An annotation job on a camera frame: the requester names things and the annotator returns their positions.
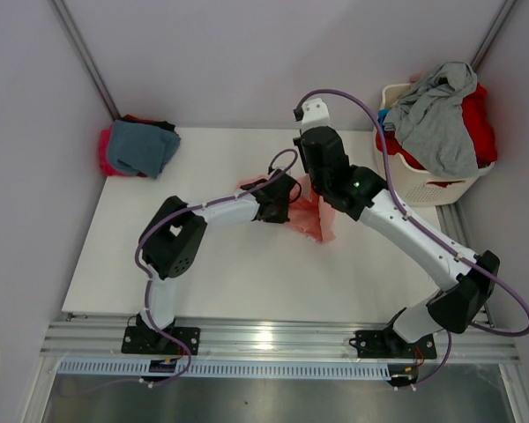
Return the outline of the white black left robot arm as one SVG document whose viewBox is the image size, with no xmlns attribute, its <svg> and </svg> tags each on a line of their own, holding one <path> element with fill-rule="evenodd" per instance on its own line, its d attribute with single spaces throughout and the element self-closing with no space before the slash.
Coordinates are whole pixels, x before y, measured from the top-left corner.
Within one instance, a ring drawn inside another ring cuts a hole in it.
<svg viewBox="0 0 529 423">
<path fill-rule="evenodd" d="M 289 206 L 299 199 L 301 184 L 283 170 L 244 183 L 234 194 L 202 204 L 167 198 L 145 231 L 135 253 L 147 284 L 138 314 L 141 342 L 152 353 L 163 353 L 176 335 L 175 291 L 193 265 L 208 230 L 225 225 L 263 221 L 284 224 Z"/>
</svg>

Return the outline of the pink t shirt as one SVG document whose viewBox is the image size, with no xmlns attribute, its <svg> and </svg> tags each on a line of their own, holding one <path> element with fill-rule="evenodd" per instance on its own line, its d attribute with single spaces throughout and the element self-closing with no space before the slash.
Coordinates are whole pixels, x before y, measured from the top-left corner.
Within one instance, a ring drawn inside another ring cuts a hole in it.
<svg viewBox="0 0 529 423">
<path fill-rule="evenodd" d="M 335 211 L 312 189 L 308 176 L 296 180 L 302 186 L 302 194 L 298 200 L 289 205 L 290 220 L 287 223 L 271 224 L 287 226 L 318 243 L 334 241 Z"/>
</svg>

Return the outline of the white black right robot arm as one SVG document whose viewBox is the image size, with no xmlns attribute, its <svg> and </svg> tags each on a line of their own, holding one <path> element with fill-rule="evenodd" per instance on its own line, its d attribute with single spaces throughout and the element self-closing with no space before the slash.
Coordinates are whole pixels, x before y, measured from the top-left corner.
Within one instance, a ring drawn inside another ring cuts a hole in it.
<svg viewBox="0 0 529 423">
<path fill-rule="evenodd" d="M 385 352 L 404 356 L 415 342 L 448 330 L 461 334 L 494 290 L 499 259 L 459 246 L 434 228 L 414 225 L 418 215 L 393 199 L 385 179 L 350 163 L 339 134 L 329 126 L 302 131 L 294 140 L 313 190 L 338 212 L 379 232 L 404 251 L 436 283 L 437 292 L 400 310 L 382 332 Z"/>
</svg>

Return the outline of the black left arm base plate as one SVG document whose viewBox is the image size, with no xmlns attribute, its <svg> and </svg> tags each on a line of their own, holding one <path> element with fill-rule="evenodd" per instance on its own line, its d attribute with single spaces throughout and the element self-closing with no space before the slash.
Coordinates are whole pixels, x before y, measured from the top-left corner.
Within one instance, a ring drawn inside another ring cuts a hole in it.
<svg viewBox="0 0 529 423">
<path fill-rule="evenodd" d="M 197 355 L 201 330 L 196 327 L 174 327 L 170 335 Z M 123 335 L 121 353 L 135 355 L 185 355 L 182 346 L 143 326 L 129 326 Z"/>
</svg>

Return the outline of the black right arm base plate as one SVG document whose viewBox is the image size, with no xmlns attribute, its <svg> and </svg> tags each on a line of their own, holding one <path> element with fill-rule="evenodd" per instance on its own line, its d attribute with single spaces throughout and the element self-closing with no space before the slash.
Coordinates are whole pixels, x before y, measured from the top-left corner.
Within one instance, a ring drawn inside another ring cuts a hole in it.
<svg viewBox="0 0 529 423">
<path fill-rule="evenodd" d="M 393 330 L 357 330 L 348 344 L 360 359 L 426 359 L 437 358 L 436 344 L 431 334 L 414 343 L 407 343 Z"/>
</svg>

